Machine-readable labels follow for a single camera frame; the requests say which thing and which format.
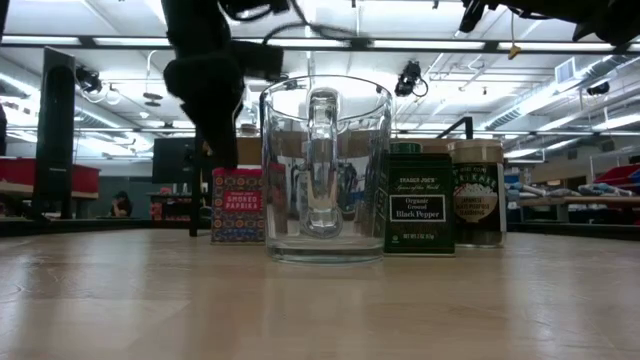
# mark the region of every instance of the green label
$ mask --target green label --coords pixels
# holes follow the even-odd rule
[[[391,163],[385,250],[453,254],[451,168],[429,162]]]

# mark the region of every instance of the person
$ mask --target person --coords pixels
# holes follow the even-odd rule
[[[129,194],[125,191],[120,191],[113,197],[109,215],[112,217],[131,217],[132,209],[133,206],[129,200]]]

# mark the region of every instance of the black stand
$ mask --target black stand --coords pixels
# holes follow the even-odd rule
[[[467,140],[473,139],[473,118],[471,116],[465,116],[462,119],[458,120],[458,122],[451,125],[451,127],[443,131],[442,134],[438,135],[436,138],[437,139],[444,138],[445,136],[449,135],[453,130],[457,129],[462,124],[464,124],[464,132],[467,137]]]
[[[200,178],[202,174],[202,146],[204,139],[202,133],[196,128],[195,151],[193,153],[193,177],[191,179],[191,211],[189,222],[189,236],[198,236],[200,225],[200,200],[202,198],[202,185]]]
[[[33,208],[42,213],[45,203],[59,201],[61,219],[71,219],[75,64],[73,56],[44,49]]]

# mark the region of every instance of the pipe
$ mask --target pipe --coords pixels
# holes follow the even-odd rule
[[[610,72],[629,65],[639,58],[629,55],[610,55],[602,60],[587,64],[576,69],[575,84],[566,89],[559,89],[556,79],[520,95],[512,104],[495,111],[489,115],[488,120],[482,124],[486,130],[495,130],[513,120],[520,119],[536,110],[539,110],[559,99],[558,95],[574,89],[583,89],[593,85]]]

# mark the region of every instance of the black speaker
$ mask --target black speaker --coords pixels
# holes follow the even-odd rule
[[[0,105],[0,156],[7,155],[7,115]]]
[[[75,58],[51,48],[44,50],[44,71],[36,148],[33,207],[61,202],[61,217],[71,218]]]

